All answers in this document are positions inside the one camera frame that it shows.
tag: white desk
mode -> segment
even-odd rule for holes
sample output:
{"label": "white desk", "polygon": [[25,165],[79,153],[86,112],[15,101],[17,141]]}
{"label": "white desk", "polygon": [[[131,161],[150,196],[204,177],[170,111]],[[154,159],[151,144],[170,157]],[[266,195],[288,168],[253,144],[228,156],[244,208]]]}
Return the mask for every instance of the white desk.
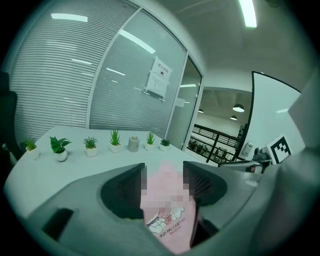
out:
{"label": "white desk", "polygon": [[[183,161],[200,162],[174,146],[168,151],[159,149],[161,139],[156,136],[156,148],[147,151],[144,144],[146,131],[119,131],[122,151],[112,153],[110,150],[110,131],[91,130],[77,127],[56,126],[44,134],[36,145],[40,157],[31,160],[26,154],[17,162],[4,185],[4,193],[15,213],[23,218],[66,185],[78,179],[103,173],[115,168],[145,163],[147,174],[159,170],[162,163],[170,162],[176,170],[182,172]],[[72,143],[65,148],[68,158],[64,162],[54,159],[50,138],[67,138]],[[88,158],[84,139],[95,137],[98,140],[98,155]],[[139,151],[128,151],[128,140],[131,136],[140,138]]]}

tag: black chair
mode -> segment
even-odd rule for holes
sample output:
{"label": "black chair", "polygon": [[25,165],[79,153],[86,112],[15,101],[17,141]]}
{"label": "black chair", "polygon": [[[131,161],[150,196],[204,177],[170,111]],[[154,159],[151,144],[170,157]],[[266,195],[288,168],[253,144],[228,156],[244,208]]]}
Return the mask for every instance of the black chair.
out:
{"label": "black chair", "polygon": [[16,160],[23,155],[15,135],[15,114],[18,96],[9,90],[9,74],[0,72],[0,145],[6,145]]}

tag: pink shirt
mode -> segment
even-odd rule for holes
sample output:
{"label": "pink shirt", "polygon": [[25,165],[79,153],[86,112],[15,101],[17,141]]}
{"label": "pink shirt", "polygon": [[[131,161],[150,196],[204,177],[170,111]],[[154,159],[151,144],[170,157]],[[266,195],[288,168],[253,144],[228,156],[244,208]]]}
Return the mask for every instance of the pink shirt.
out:
{"label": "pink shirt", "polygon": [[170,163],[147,178],[146,190],[141,191],[144,223],[171,252],[181,254],[190,250],[195,224],[196,203],[189,196],[183,173]]}

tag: ceiling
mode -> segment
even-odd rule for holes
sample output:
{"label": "ceiling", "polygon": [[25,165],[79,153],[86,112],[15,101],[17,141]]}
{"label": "ceiling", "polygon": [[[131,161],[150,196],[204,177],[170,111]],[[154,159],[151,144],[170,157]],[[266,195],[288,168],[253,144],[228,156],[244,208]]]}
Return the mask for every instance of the ceiling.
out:
{"label": "ceiling", "polygon": [[284,6],[253,0],[257,27],[249,28],[239,0],[157,1],[185,26],[209,69],[263,72],[298,90],[315,69],[317,55]]}
{"label": "ceiling", "polygon": [[[232,108],[235,104],[241,104],[244,107],[244,112],[236,112]],[[236,116],[237,122],[245,125],[249,120],[251,109],[251,94],[238,93],[234,90],[213,90],[206,88],[203,90],[200,109],[203,109],[205,115],[210,115],[226,120],[231,120],[230,117]]]}

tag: white plant pot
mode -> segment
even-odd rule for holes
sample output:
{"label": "white plant pot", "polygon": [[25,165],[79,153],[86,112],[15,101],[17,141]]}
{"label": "white plant pot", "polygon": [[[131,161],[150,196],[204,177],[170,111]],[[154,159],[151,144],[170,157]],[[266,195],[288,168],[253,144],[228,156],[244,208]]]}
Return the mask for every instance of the white plant pot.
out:
{"label": "white plant pot", "polygon": [[98,149],[97,148],[91,148],[91,149],[85,149],[86,150],[86,154],[88,156],[88,158],[93,158],[97,155],[98,153]]}
{"label": "white plant pot", "polygon": [[25,149],[26,149],[26,154],[32,160],[36,160],[40,156],[40,152],[39,152],[37,147],[34,150],[31,150],[31,151],[29,151],[27,147]]}
{"label": "white plant pot", "polygon": [[169,147],[170,147],[170,145],[169,146],[164,146],[164,145],[160,144],[160,149],[162,151],[167,151]]}
{"label": "white plant pot", "polygon": [[150,144],[146,143],[144,145],[144,147],[145,147],[146,150],[151,151],[151,150],[153,150],[155,148],[155,144],[150,145]]}
{"label": "white plant pot", "polygon": [[68,156],[68,153],[66,150],[64,150],[62,153],[58,154],[58,153],[55,153],[54,154],[54,158],[55,160],[59,161],[59,162],[63,162],[64,160],[67,159],[67,156]]}
{"label": "white plant pot", "polygon": [[113,153],[119,153],[122,149],[122,145],[121,144],[119,144],[117,146],[110,145],[110,149]]}

